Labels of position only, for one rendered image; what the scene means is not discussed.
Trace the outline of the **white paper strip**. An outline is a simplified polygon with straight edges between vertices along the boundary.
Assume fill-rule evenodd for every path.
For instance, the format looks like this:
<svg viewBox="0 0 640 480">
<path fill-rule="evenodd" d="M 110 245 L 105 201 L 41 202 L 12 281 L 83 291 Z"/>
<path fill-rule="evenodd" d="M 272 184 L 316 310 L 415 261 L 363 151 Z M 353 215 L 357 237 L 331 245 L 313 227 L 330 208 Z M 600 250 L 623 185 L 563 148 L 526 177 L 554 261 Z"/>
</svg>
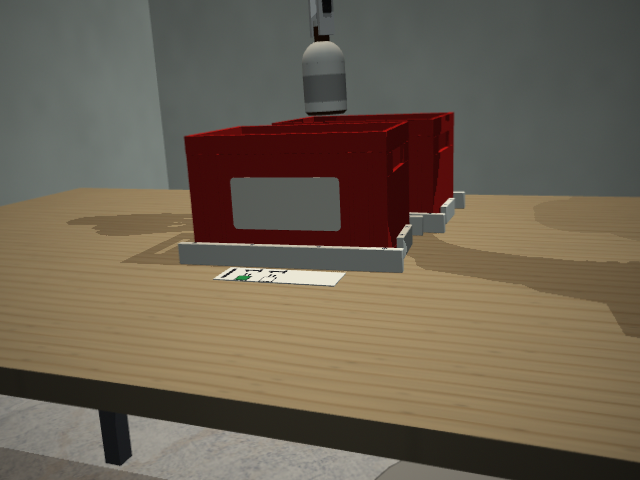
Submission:
<svg viewBox="0 0 640 480">
<path fill-rule="evenodd" d="M 231 267 L 213 280 L 334 287 L 346 273 Z"/>
</svg>

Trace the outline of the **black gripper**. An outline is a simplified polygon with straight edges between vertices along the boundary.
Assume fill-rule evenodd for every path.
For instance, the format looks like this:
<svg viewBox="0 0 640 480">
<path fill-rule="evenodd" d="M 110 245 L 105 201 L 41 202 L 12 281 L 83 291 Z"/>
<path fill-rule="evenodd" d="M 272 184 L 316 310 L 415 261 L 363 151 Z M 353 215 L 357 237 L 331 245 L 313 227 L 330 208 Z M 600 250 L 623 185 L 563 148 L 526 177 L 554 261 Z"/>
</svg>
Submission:
<svg viewBox="0 0 640 480">
<path fill-rule="evenodd" d="M 318 20 L 318 35 L 335 35 L 333 0 L 308 0 L 310 37 L 313 21 Z"/>
</svg>

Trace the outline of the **white bottle with grey label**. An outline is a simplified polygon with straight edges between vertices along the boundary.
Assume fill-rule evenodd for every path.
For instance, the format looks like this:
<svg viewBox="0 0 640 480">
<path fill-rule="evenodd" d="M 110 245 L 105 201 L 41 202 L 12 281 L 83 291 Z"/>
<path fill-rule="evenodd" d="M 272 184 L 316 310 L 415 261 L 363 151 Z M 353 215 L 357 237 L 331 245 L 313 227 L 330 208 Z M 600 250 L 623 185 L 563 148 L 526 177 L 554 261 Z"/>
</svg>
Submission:
<svg viewBox="0 0 640 480">
<path fill-rule="evenodd" d="M 345 59 L 329 35 L 318 35 L 302 57 L 305 112 L 309 116 L 342 114 L 347 110 Z"/>
</svg>

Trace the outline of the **dark red crate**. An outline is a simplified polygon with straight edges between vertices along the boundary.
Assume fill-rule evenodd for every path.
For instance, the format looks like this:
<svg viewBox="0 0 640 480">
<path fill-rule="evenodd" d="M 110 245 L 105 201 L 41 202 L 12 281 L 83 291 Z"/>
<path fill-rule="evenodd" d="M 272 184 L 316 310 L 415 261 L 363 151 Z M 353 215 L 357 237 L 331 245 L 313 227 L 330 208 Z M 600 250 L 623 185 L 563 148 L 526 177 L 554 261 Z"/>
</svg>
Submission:
<svg viewBox="0 0 640 480">
<path fill-rule="evenodd" d="M 195 242 L 397 248 L 409 224 L 409 121 L 238 126 L 184 142 Z"/>
<path fill-rule="evenodd" d="M 402 121 L 409 121 L 409 212 L 441 213 L 453 198 L 454 112 L 312 116 L 272 125 Z"/>
</svg>

